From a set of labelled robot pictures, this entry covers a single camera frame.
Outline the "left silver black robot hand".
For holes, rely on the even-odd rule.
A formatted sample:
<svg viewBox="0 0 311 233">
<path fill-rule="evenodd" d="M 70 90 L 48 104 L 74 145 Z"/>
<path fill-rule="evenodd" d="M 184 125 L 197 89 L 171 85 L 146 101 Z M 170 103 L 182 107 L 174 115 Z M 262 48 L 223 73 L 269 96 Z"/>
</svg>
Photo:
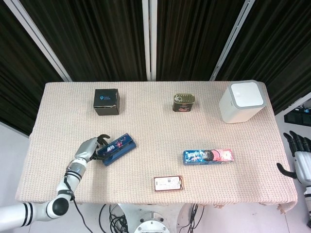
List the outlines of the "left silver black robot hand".
<svg viewBox="0 0 311 233">
<path fill-rule="evenodd" d="M 87 163 L 91 160 L 105 160 L 106 156 L 99 155 L 97 150 L 108 145 L 106 139 L 110 139 L 110 136 L 101 134 L 98 137 L 83 142 L 78 148 L 74 158 L 84 159 Z"/>
</svg>

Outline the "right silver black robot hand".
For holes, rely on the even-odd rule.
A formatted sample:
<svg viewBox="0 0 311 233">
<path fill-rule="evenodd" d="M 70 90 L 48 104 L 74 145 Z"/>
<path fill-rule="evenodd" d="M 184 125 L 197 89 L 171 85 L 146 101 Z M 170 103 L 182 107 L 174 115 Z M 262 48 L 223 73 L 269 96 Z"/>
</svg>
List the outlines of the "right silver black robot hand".
<svg viewBox="0 0 311 233">
<path fill-rule="evenodd" d="M 298 180 L 305 187 L 311 186 L 311 140 L 302 137 L 293 131 L 284 133 L 287 139 L 292 157 L 294 159 L 295 171 L 287 171 L 282 164 L 277 163 L 276 166 L 280 173 L 284 176 Z"/>
</svg>

